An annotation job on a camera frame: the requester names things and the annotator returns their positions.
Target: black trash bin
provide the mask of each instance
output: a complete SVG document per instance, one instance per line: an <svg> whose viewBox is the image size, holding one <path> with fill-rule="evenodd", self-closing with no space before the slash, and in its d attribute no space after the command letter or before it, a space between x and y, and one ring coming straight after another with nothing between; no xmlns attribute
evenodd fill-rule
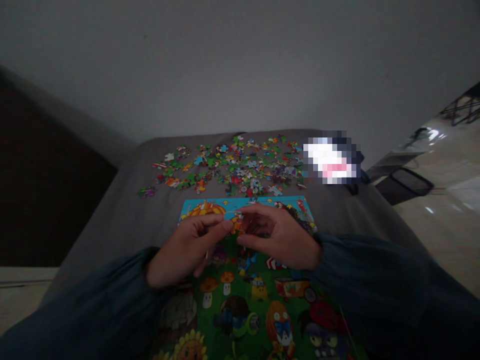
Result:
<svg viewBox="0 0 480 360"><path fill-rule="evenodd" d="M427 195L434 188L434 184L416 172L401 167L375 187L390 205L397 205Z"/></svg>

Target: gray cloth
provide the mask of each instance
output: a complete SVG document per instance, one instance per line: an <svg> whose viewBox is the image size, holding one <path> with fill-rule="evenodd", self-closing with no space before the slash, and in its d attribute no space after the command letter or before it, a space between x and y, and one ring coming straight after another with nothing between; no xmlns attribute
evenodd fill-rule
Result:
<svg viewBox="0 0 480 360"><path fill-rule="evenodd" d="M317 130L283 130L281 133L287 141L297 141L300 147L305 138L320 136ZM196 194L193 188L175 190L165 184L156 186L157 192L153 197L139 198L136 193L140 188L151 185L160 174L152 164L162 161L166 154L175 152L178 146L184 145L192 150L189 162L193 162L198 145L208 144L214 148L217 145L229 145L232 137L239 134L245 141L254 139L261 144L268 138L276 137L279 132L157 138L134 150L120 167L90 221L63 261L42 305L111 260L130 256L148 246L161 246L176 228L185 200L226 197L226 185L218 184L216 178L207 184L206 191L201 194ZM288 151L286 143L276 145ZM193 166L189 173L200 173L205 169ZM185 174L188 173L178 171L178 177L184 178ZM319 232L373 236L426 251L374 186L360 184L359 194L352 196L341 185L305 184L307 190L299 190L293 185L283 189L283 195L306 197Z"/></svg>

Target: sunflower cartoon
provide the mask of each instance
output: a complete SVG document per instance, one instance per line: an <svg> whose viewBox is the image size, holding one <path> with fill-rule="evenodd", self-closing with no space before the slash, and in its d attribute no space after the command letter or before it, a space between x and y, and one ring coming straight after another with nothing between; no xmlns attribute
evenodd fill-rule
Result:
<svg viewBox="0 0 480 360"><path fill-rule="evenodd" d="M192 329L175 344L173 354L168 352L162 360L208 360L207 347L204 346L204 335Z"/></svg>

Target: person's left hand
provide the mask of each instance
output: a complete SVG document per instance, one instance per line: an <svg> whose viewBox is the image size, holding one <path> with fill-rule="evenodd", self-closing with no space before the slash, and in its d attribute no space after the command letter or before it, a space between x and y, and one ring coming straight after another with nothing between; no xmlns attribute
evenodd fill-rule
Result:
<svg viewBox="0 0 480 360"><path fill-rule="evenodd" d="M182 220L170 238L145 267L148 286L169 287L193 271L199 277L210 263L215 244L232 229L221 214L190 216Z"/></svg>

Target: dark blue sleeve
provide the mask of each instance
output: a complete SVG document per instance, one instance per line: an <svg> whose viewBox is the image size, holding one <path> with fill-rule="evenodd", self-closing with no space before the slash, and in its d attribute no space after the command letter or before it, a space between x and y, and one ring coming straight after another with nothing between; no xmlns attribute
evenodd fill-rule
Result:
<svg viewBox="0 0 480 360"><path fill-rule="evenodd" d="M149 247L111 262L0 337L0 359L135 359L149 350L170 291L148 287Z"/></svg>
<svg viewBox="0 0 480 360"><path fill-rule="evenodd" d="M480 301L428 255L368 236L315 235L312 280L342 308L352 335L385 359L472 359Z"/></svg>

